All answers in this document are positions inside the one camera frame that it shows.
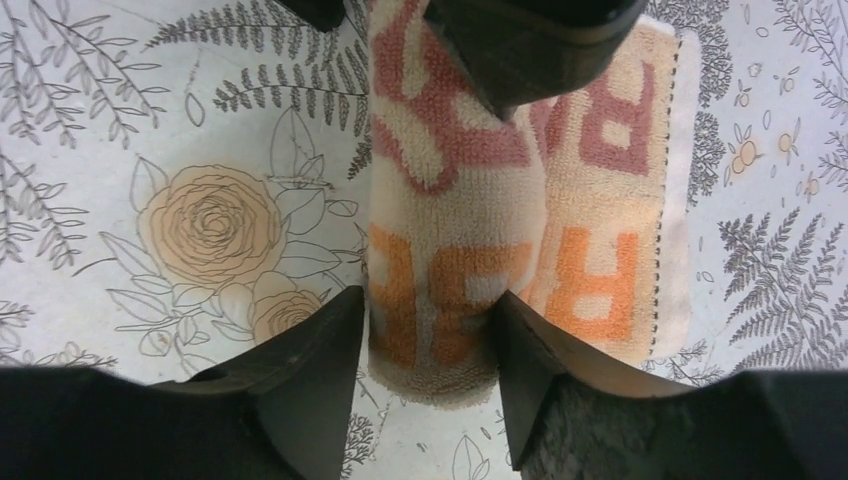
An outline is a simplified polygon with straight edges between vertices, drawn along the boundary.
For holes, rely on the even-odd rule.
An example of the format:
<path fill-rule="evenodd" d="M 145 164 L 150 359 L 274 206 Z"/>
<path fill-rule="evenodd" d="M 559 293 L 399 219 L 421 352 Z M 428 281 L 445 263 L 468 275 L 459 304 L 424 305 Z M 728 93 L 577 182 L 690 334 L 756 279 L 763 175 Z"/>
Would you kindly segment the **beige lettered towel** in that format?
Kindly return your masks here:
<path fill-rule="evenodd" d="M 676 354 L 697 34 L 642 17 L 597 80 L 504 122 L 425 8 L 368 8 L 371 376 L 417 403 L 483 401 L 497 378 L 486 313 L 507 291 L 627 364 Z"/>

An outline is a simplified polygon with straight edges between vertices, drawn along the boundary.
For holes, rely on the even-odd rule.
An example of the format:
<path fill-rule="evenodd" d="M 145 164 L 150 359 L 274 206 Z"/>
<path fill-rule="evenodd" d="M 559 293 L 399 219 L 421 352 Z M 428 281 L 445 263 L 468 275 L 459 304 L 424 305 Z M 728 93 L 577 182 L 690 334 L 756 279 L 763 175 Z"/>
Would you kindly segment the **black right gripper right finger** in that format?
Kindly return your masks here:
<path fill-rule="evenodd" d="M 525 479 L 843 479 L 847 375 L 744 371 L 691 387 L 493 308 L 512 467 Z"/>

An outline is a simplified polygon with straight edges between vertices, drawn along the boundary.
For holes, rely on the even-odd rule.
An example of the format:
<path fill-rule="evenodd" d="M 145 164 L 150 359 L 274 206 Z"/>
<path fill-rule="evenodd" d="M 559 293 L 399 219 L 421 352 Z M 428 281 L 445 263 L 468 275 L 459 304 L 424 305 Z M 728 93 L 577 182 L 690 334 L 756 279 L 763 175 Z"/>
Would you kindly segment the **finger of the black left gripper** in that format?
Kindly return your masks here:
<path fill-rule="evenodd" d="M 338 28 L 346 15 L 343 0 L 276 0 L 321 32 Z"/>
<path fill-rule="evenodd" d="M 600 77 L 644 0 L 428 3 L 423 19 L 480 104 L 502 121 Z"/>

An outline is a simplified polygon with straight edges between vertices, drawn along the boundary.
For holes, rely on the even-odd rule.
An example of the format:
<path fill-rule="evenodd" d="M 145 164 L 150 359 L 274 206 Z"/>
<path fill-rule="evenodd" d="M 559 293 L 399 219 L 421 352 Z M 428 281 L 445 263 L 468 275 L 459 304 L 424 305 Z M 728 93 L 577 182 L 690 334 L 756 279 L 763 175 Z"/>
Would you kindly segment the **floral table cloth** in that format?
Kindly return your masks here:
<path fill-rule="evenodd" d="M 183 380 L 368 278 L 370 1 L 1 5 L 1 363 Z M 651 1 L 699 38 L 691 385 L 847 365 L 843 1 Z"/>

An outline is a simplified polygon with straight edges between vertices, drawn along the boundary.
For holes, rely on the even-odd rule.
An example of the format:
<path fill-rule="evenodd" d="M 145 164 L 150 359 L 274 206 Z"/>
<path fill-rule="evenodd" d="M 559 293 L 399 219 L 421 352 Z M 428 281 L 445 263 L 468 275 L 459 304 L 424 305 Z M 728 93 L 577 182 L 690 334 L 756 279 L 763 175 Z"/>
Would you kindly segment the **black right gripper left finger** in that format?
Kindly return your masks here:
<path fill-rule="evenodd" d="M 5 479 L 338 479 L 364 323 L 350 286 L 184 382 L 93 367 L 1 371 Z"/>

